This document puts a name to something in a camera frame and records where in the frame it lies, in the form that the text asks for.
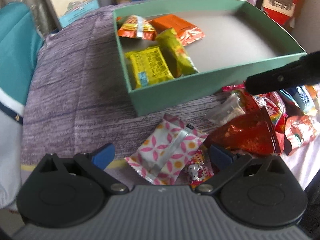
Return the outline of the orange Winsun snack packet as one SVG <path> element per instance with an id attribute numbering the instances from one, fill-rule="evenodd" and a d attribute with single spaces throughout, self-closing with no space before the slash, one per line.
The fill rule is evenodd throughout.
<path id="1" fill-rule="evenodd" d="M 154 18 L 150 23 L 160 33 L 173 28 L 183 46 L 205 37 L 205 33 L 199 27 L 173 14 Z"/>

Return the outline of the green yellow snack packet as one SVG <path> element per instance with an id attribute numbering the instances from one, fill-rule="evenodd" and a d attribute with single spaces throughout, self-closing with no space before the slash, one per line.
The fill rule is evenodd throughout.
<path id="1" fill-rule="evenodd" d="M 177 36 L 175 29 L 167 29 L 156 36 L 156 42 L 174 78 L 199 73 Z"/>

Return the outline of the red transparent snack bag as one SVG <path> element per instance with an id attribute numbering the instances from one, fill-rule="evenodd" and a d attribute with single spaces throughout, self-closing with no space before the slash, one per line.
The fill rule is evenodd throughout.
<path id="1" fill-rule="evenodd" d="M 245 114 L 232 118 L 211 132 L 204 141 L 206 148 L 216 144 L 227 150 L 243 150 L 257 155 L 281 154 L 282 144 L 272 120 L 263 106 L 260 107 L 248 92 L 238 91 Z"/>

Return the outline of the purple knitted blanket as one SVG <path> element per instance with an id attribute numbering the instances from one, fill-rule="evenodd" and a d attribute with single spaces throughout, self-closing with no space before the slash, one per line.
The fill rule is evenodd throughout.
<path id="1" fill-rule="evenodd" d="M 46 38 L 25 107 L 21 167 L 45 154 L 72 157 L 113 143 L 116 159 L 135 153 L 164 112 L 138 117 L 126 91 L 112 13 L 102 7 Z"/>

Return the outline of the orange noodle snack packet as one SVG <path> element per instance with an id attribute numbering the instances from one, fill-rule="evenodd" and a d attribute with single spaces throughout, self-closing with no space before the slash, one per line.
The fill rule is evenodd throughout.
<path id="1" fill-rule="evenodd" d="M 157 36 L 156 29 L 149 21 L 137 15 L 118 17 L 118 36 L 154 41 Z"/>

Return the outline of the pink flower pattern packet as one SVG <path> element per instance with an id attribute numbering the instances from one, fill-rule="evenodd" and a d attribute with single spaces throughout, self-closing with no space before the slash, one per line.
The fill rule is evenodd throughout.
<path id="1" fill-rule="evenodd" d="M 165 114 L 152 134 L 125 160 L 153 185 L 174 185 L 207 134 Z"/>

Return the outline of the red white snack packet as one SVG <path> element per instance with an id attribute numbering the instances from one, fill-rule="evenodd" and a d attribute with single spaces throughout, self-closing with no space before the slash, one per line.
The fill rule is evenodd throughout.
<path id="1" fill-rule="evenodd" d="M 287 155 L 291 156 L 319 136 L 319 121 L 315 116 L 291 116 L 285 125 L 285 138 L 289 142 Z"/>

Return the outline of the clear wrapped candy packet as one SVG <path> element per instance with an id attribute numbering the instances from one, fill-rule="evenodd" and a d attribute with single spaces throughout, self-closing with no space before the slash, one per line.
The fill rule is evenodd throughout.
<path id="1" fill-rule="evenodd" d="M 232 119 L 246 114 L 241 106 L 240 96 L 232 93 L 227 100 L 210 111 L 206 118 L 213 124 L 222 126 Z"/>

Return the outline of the green cardboard tray box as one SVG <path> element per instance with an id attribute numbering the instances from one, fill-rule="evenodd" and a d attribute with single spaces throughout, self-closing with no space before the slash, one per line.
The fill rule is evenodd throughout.
<path id="1" fill-rule="evenodd" d="M 147 20 L 173 14 L 204 31 L 186 47 L 198 73 L 136 88 L 125 53 L 153 45 L 146 40 L 116 39 L 127 92 L 138 116 L 209 96 L 221 87 L 298 60 L 305 50 L 278 23 L 241 0 L 154 0 L 126 4 L 113 17 Z"/>

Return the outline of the hello kitty candy packet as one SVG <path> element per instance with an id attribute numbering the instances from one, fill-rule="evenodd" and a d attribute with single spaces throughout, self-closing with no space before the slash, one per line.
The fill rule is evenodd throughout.
<path id="1" fill-rule="evenodd" d="M 185 169 L 189 176 L 189 185 L 193 190 L 214 175 L 211 164 L 206 161 L 206 156 L 201 150 L 197 150 Z"/>

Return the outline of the blue white snack packet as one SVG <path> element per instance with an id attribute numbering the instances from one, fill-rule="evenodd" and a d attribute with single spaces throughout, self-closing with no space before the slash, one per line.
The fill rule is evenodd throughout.
<path id="1" fill-rule="evenodd" d="M 308 116 L 316 116 L 318 110 L 305 86 L 291 87 L 278 91 L 279 95 L 288 104 L 298 107 L 300 113 Z"/>

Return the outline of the teal cushion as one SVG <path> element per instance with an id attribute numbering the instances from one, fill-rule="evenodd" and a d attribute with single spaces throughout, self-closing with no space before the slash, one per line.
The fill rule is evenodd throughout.
<path id="1" fill-rule="evenodd" d="M 1 9 L 1 89 L 23 105 L 42 44 L 29 7 L 12 2 Z"/>

